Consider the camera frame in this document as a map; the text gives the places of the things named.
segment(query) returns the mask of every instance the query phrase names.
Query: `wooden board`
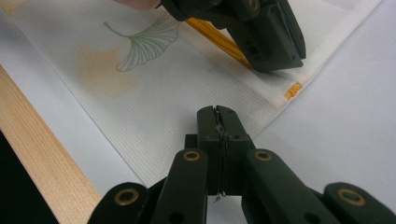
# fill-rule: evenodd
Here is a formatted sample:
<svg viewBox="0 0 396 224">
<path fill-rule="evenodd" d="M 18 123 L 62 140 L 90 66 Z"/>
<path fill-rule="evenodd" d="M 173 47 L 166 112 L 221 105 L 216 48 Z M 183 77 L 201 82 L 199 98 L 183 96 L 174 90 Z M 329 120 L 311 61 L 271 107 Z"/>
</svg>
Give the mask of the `wooden board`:
<svg viewBox="0 0 396 224">
<path fill-rule="evenodd" d="M 58 221 L 87 223 L 99 194 L 1 65 L 0 129 Z"/>
</svg>

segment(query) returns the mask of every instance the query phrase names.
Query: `brass screw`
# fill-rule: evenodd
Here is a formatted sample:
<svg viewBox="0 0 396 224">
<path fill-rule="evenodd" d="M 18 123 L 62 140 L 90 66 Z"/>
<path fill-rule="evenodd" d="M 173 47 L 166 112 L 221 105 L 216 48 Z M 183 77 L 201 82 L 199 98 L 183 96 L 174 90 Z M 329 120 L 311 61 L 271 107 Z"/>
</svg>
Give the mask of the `brass screw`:
<svg viewBox="0 0 396 224">
<path fill-rule="evenodd" d="M 183 158 L 186 161 L 198 161 L 201 155 L 196 151 L 187 151 L 183 154 Z"/>
<path fill-rule="evenodd" d="M 251 8 L 253 8 L 254 11 L 257 10 L 257 8 L 259 7 L 257 4 L 257 0 L 250 0 L 249 4 L 250 4 Z"/>
<path fill-rule="evenodd" d="M 118 205 L 125 206 L 134 203 L 139 197 L 136 189 L 122 189 L 114 197 L 114 202 Z"/>
<path fill-rule="evenodd" d="M 257 151 L 254 153 L 254 157 L 260 161 L 270 161 L 272 159 L 272 155 L 269 152 L 265 151 Z"/>
<path fill-rule="evenodd" d="M 366 200 L 358 192 L 352 189 L 339 189 L 338 196 L 346 202 L 355 206 L 364 206 Z"/>
</svg>

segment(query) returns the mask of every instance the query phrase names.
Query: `human hand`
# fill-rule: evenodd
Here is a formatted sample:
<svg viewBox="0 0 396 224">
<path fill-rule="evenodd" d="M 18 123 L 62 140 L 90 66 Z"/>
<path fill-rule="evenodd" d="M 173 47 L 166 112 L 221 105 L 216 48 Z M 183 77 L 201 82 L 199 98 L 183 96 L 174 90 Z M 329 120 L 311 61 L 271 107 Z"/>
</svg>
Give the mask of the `human hand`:
<svg viewBox="0 0 396 224">
<path fill-rule="evenodd" d="M 161 0 L 115 0 L 128 7 L 133 7 L 138 10 L 150 10 L 155 8 L 161 3 Z"/>
</svg>

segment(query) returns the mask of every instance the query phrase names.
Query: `white fabric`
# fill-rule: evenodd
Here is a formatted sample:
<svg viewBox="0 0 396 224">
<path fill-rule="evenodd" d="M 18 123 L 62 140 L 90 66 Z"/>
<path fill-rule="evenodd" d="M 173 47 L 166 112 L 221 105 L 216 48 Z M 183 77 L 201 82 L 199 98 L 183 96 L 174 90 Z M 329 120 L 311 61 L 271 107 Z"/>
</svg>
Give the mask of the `white fabric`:
<svg viewBox="0 0 396 224">
<path fill-rule="evenodd" d="M 184 134 L 196 133 L 199 108 L 228 106 L 250 135 L 258 134 L 290 102 L 289 88 L 297 81 L 305 87 L 379 2 L 290 0 L 307 45 L 304 67 L 257 76 L 184 23 L 176 38 L 177 25 L 169 18 L 163 20 L 166 27 L 155 28 L 165 29 L 162 41 L 170 43 L 163 54 L 152 49 L 157 58 L 117 71 L 129 69 L 118 63 L 131 41 L 104 23 L 135 35 L 163 17 L 163 9 L 147 13 L 111 1 L 30 0 L 11 15 L 121 156 L 152 185 L 167 174 Z"/>
</svg>

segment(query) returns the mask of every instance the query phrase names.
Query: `ginkgo leaf print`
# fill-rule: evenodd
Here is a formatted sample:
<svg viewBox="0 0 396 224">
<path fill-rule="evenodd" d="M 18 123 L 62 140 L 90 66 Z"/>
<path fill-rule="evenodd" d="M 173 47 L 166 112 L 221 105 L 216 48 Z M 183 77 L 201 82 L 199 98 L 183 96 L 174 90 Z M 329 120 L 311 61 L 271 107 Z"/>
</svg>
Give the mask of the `ginkgo leaf print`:
<svg viewBox="0 0 396 224">
<path fill-rule="evenodd" d="M 120 34 L 105 22 L 105 26 L 109 30 L 128 38 L 131 43 L 128 55 L 121 63 L 117 64 L 117 69 L 126 72 L 161 56 L 166 48 L 177 39 L 178 25 L 179 22 L 167 12 L 162 12 L 149 28 L 136 35 Z"/>
</svg>

